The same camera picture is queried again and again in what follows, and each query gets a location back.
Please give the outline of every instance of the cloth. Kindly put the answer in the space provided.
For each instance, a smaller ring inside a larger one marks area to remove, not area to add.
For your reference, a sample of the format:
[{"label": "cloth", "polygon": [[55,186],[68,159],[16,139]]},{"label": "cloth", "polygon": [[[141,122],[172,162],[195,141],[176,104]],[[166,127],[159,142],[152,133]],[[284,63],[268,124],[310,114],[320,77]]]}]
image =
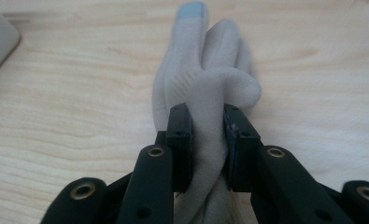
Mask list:
[{"label": "cloth", "polygon": [[157,131],[167,127],[172,106],[186,103],[192,115],[193,176],[175,197],[174,223],[241,223],[235,194],[221,174],[227,157],[224,103],[256,104],[262,94],[252,77],[249,51],[238,28],[221,20],[209,31],[206,5],[180,7],[168,51],[154,81],[153,117]]}]

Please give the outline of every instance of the wood grain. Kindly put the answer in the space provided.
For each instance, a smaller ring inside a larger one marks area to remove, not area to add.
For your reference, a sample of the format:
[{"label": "wood grain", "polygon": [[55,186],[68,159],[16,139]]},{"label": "wood grain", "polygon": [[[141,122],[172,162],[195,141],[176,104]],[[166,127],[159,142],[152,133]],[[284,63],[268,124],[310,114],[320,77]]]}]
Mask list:
[{"label": "wood grain", "polygon": [[[0,1],[21,33],[0,67],[0,223],[38,223],[69,182],[133,170],[155,137],[152,82],[181,3]],[[333,189],[369,181],[369,1],[207,4],[210,24],[232,18],[250,45],[263,97],[248,116],[264,143]]]}]

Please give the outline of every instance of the light wood surface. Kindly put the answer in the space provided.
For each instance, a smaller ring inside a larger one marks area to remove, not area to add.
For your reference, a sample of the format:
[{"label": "light wood surface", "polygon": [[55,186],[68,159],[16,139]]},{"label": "light wood surface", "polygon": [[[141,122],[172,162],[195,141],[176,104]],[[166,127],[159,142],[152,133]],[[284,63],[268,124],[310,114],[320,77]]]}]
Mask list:
[{"label": "light wood surface", "polygon": [[[0,1],[21,33],[0,67],[0,223],[38,223],[69,182],[133,170],[155,138],[152,82],[181,3]],[[232,18],[250,45],[263,142],[333,189],[369,181],[369,1],[207,4],[211,25]]]}]

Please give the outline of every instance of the wooden table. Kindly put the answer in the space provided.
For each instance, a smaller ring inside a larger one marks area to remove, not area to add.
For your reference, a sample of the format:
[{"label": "wooden table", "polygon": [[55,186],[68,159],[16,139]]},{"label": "wooden table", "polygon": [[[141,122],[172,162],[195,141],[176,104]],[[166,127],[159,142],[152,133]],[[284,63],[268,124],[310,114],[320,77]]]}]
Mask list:
[{"label": "wooden table", "polygon": [[[0,67],[0,223],[38,223],[69,182],[133,170],[154,141],[152,82],[180,4],[0,1],[21,33]],[[208,6],[250,45],[263,97],[248,117],[264,143],[333,189],[369,181],[369,0]]]}]

